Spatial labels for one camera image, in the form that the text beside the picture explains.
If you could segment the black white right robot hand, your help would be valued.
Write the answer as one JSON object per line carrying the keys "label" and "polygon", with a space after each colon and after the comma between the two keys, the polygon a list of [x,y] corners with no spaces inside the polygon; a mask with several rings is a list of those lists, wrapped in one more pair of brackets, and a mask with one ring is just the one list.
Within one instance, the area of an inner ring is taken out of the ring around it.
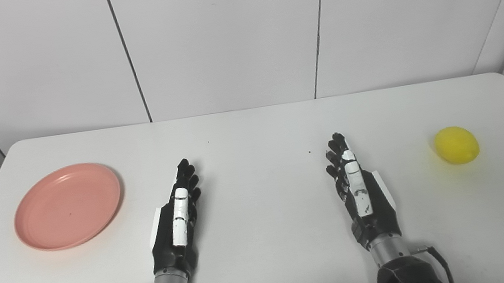
{"label": "black white right robot hand", "polygon": [[362,168],[343,134],[333,133],[327,145],[326,158],[330,164],[326,171],[352,219],[356,242],[369,249],[380,235],[401,235],[393,196],[379,173]]}

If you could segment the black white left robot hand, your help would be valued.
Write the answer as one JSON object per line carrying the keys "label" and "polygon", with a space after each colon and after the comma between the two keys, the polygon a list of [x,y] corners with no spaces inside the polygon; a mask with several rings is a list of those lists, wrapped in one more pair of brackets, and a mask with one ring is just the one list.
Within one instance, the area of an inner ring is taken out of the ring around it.
{"label": "black white left robot hand", "polygon": [[193,240],[197,223],[196,203],[202,194],[197,187],[199,177],[188,159],[179,163],[169,201],[158,214],[152,247],[155,274],[164,269],[175,269],[190,276],[198,262]]}

